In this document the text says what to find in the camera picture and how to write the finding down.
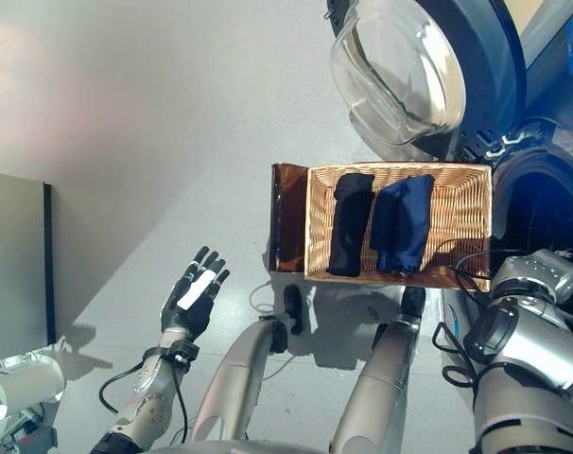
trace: washing machine door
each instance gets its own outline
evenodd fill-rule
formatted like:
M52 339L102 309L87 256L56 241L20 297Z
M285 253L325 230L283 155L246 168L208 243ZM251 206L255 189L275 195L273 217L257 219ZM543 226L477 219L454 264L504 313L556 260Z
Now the washing machine door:
M412 143L474 162L525 107L526 66L503 0L328 0L334 80L380 156Z

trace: cable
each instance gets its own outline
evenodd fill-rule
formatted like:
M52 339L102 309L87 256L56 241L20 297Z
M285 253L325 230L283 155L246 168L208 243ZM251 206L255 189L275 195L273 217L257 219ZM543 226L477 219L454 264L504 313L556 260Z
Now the cable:
M285 368L287 367L287 365L288 365L293 359L295 359L295 358L296 358L296 356L293 355L292 357L290 357L289 359L287 359L287 360L285 361L285 363L284 363L282 366L280 366L276 371L272 372L270 375L264 376L261 380L262 380L262 381L266 381L266 380L269 380L270 378L273 378L274 376L277 376L277 375L280 374L280 372L281 372L283 369L285 369Z
M455 345L455 348L445 347L443 345L438 344L438 335L440 334L440 330L444 331L444 334L453 343L453 345ZM474 364L472 364L471 359L469 359L469 355L467 355L467 352L465 352L465 350L463 349L463 347L461 346L461 344L459 343L459 341L457 340L457 338L455 337L455 335L453 334L453 332L450 330L450 328L448 327L448 325L446 323L444 323L444 322L438 323L438 326L436 327L436 330L434 331L434 335L431 338L431 343L433 343L434 347L436 347L438 350L442 350L443 352L446 352L446 353L454 353L454 354L460 355L463 358L463 361L465 362L466 372L468 373L468 378L469 378L468 381L473 383L473 381L478 376L476 373L476 368L474 367ZM457 382L457 383L460 383L460 385L455 384L455 383L453 383L453 384L455 384L455 386L460 386L461 388L468 388L468 386L463 385L462 382Z
M108 401L105 399L104 391L106 390L106 388L108 388L109 385L112 385L115 381L118 381L121 378L125 378L127 375L131 375L134 372L139 371L142 368L142 366L144 366L144 362L140 361L135 366L131 367L128 371L125 371L122 374L118 374L118 375L113 376L110 380L108 380L106 383L101 385L101 388L99 388L99 393L97 394L97 397L99 398L99 402L101 402L101 405L103 405L107 410L111 411L112 413L117 414L118 410L115 409L112 405L110 405L108 403Z
M273 313L274 311L274 306L271 305L270 303L259 303L257 306L255 305L255 303L252 300L252 297L254 296L255 293L257 293L259 290L261 290L263 287L269 286L271 285L271 281L265 282L264 284L255 287L251 293L249 294L249 306L251 306L253 309L255 309L257 312L259 312L262 315L268 315Z
M183 428L180 428L177 432L175 432L175 435L173 435L173 438L171 439L171 443L169 443L169 446L173 446L173 444L175 443L175 440L177 440L177 436L183 432Z
M460 266L465 261L469 260L472 257L478 257L478 256L485 255L485 254L490 254L490 253L525 253L525 252L526 251L522 251L519 249L489 249L486 251L480 251L479 253L470 253L470 254L464 256L461 260L459 260L457 262L457 265L455 265L455 267L449 267L449 268L455 274L455 280L457 281L457 284L459 285L460 289L465 292L465 295L467 296L467 298L472 300L477 305L485 307L490 303L490 300L486 296L487 295L486 292L482 291L478 287L478 284L476 284L474 279L490 279L490 277L474 275L473 273L471 273L469 271L462 270L460 268ZM465 279L465 281L469 284L469 286L465 286L462 283L461 277ZM467 287L471 287L474 291L476 291L481 296L479 296L479 298L475 297L474 295L471 294L471 292L467 289Z
M183 443L185 442L185 437L188 434L188 413L185 410L185 404L183 403L182 390L180 389L180 383L177 380L177 372L175 371L175 364L173 364L173 367L171 367L171 375L173 375L173 385L175 385L175 393L177 394L177 398L180 401L180 407L182 408L183 435L182 435L182 441L180 443L183 445Z

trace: folded cloth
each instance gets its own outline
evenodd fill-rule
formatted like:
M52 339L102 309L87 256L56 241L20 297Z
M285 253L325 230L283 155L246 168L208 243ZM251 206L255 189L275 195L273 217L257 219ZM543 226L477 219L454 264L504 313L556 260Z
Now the folded cloth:
M373 175L346 173L335 188L335 215L327 271L337 276L360 274L360 251L373 203Z
M431 175L408 177L377 194L371 226L371 249L377 269L405 275L419 270L429 234Z

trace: black glove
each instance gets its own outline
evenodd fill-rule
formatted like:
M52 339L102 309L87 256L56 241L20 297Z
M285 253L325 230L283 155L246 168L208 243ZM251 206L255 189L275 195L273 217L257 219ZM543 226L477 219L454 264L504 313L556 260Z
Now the black glove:
M183 277L175 284L161 313L161 329L181 327L187 330L188 340L194 341L209 325L213 301L221 284L230 275L222 272L225 260L217 260L219 254L212 252L201 265L209 252L206 246L200 249L188 266Z

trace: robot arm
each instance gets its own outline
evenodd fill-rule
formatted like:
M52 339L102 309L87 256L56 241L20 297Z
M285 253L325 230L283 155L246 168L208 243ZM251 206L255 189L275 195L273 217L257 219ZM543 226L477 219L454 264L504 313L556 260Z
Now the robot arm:
M208 252L207 247L199 251L171 291L161 312L162 335L158 346L148 349L137 366L109 380L100 389L102 404L116 414L116 420L92 454L131 454L149 450L169 427L175 394L187 425L180 392L182 377L198 355L199 348L193 342L206 329L213 301L229 275L228 271L221 272L225 261L217 260L215 252L201 265ZM131 399L115 409L104 399L104 389L136 371L139 373Z
M474 390L472 454L573 453L573 333L559 305L573 292L573 264L548 250L505 260L491 298L463 340L444 329L466 365L444 377ZM448 347L437 345L447 350ZM483 368L476 373L474 360ZM450 373L466 377L457 381Z

